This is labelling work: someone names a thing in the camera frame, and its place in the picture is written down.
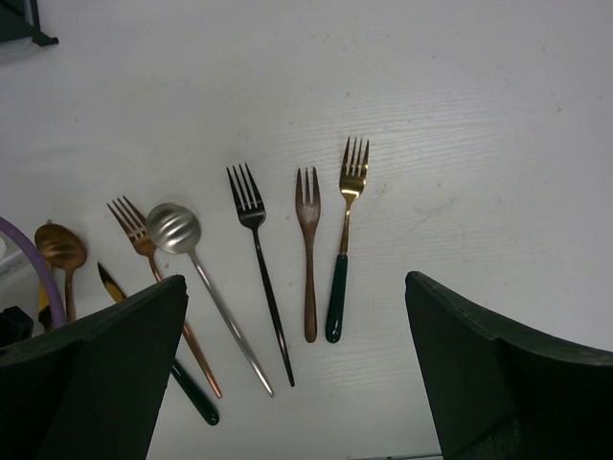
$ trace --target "gold knife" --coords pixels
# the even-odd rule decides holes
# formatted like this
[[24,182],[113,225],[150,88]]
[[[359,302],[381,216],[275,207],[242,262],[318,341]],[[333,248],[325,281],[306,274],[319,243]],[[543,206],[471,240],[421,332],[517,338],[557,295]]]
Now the gold knife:
[[[111,275],[104,269],[100,263],[98,263],[98,272],[100,273],[100,279],[104,284],[106,292],[110,294],[115,302],[121,302],[125,300],[127,296],[119,287],[119,285],[113,280]],[[183,368],[181,363],[176,359],[172,363],[170,373],[174,376],[177,383],[181,386],[185,394],[188,396],[192,404],[195,406],[202,418],[211,426],[215,426],[219,423],[219,413],[217,409],[209,400],[207,395],[200,389],[197,383],[193,380],[187,371]]]

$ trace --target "green handle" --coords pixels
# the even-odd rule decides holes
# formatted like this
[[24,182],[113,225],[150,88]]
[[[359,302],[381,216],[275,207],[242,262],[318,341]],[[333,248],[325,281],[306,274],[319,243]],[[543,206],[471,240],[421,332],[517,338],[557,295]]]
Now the green handle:
[[336,343],[341,339],[343,328],[343,310],[345,308],[345,286],[347,285],[347,254],[336,256],[332,292],[329,295],[328,318],[326,320],[326,339]]
[[183,388],[183,391],[188,395],[188,398],[190,398],[190,401],[192,401],[195,408],[198,409],[198,412],[200,412],[200,415],[207,424],[211,426],[217,425],[219,423],[219,413],[217,409],[196,382],[193,381],[192,376],[187,373],[179,361],[174,361],[170,368],[170,373],[174,376],[179,385],[181,385],[181,388]]

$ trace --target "black fork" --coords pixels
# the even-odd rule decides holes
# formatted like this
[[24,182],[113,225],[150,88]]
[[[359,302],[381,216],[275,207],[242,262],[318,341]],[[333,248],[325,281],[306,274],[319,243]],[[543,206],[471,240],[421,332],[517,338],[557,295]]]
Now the black fork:
[[277,342],[279,342],[279,348],[281,349],[281,356],[284,359],[285,371],[287,371],[287,378],[289,384],[295,386],[294,373],[291,370],[291,362],[289,361],[289,352],[287,350],[287,343],[285,342],[284,328],[281,324],[281,317],[279,316],[279,309],[277,308],[277,302],[275,301],[275,294],[272,291],[272,285],[270,284],[270,277],[268,276],[268,270],[266,269],[266,262],[264,261],[264,255],[261,252],[260,236],[258,235],[258,229],[266,219],[266,210],[264,209],[264,202],[261,200],[260,191],[256,185],[256,181],[253,180],[249,167],[245,164],[233,166],[232,169],[226,168],[228,173],[228,179],[230,180],[230,187],[232,187],[232,196],[237,206],[238,220],[240,223],[247,227],[253,233],[253,241],[256,245],[256,253],[258,254],[258,263],[260,264],[261,281],[264,284],[264,291],[266,292],[266,300],[268,301],[268,309],[270,310],[270,317],[272,318],[272,324],[275,328],[275,334],[277,335]]

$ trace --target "green-handled fork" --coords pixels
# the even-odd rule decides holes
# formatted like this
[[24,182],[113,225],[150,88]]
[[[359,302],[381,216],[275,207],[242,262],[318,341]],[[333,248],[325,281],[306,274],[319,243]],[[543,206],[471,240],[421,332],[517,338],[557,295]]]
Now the green-handled fork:
[[359,146],[357,138],[353,141],[352,158],[350,160],[349,150],[351,137],[347,139],[345,146],[345,156],[341,166],[341,177],[339,189],[345,198],[345,223],[343,224],[343,234],[341,246],[336,256],[336,266],[334,267],[334,277],[332,279],[332,291],[329,296],[328,318],[326,320],[326,339],[330,343],[336,343],[341,338],[343,328],[343,312],[345,309],[345,287],[347,285],[347,266],[349,258],[349,220],[352,211],[352,204],[364,192],[366,185],[366,172],[368,171],[368,150],[370,142],[366,141],[366,148],[362,153],[362,139]]

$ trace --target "rose gold fork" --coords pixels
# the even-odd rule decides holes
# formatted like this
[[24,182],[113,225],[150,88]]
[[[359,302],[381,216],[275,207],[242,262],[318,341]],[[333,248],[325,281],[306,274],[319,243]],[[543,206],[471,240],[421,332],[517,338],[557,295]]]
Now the rose gold fork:
[[[113,213],[115,219],[124,229],[125,234],[132,243],[132,246],[134,246],[136,252],[141,256],[148,258],[149,266],[151,267],[151,271],[153,272],[155,279],[157,281],[162,281],[162,275],[155,264],[154,258],[157,247],[155,244],[153,244],[153,241],[151,241],[151,238],[147,233],[147,229],[145,228],[145,216],[143,216],[136,206],[134,206],[125,196],[123,199],[117,198],[117,200],[112,200],[112,203],[115,209],[113,209],[113,207],[108,203],[106,203],[106,206],[110,212]],[[190,350],[192,350],[193,357],[195,357],[195,360],[198,361],[202,372],[204,372],[204,375],[211,384],[216,396],[221,398],[221,390],[219,389],[217,380],[215,379],[213,371],[211,370],[206,357],[204,357],[204,353],[202,353],[202,349],[200,348],[195,335],[193,335],[192,327],[187,320],[185,323],[183,323],[183,337],[185,337],[185,341],[188,342]]]
[[321,198],[317,170],[313,168],[313,193],[311,199],[308,170],[305,170],[305,193],[303,197],[303,178],[298,170],[296,178],[296,215],[305,237],[306,250],[306,287],[305,287],[305,339],[312,343],[317,338],[317,308],[315,306],[315,282],[313,280],[313,246],[315,231],[321,215]]

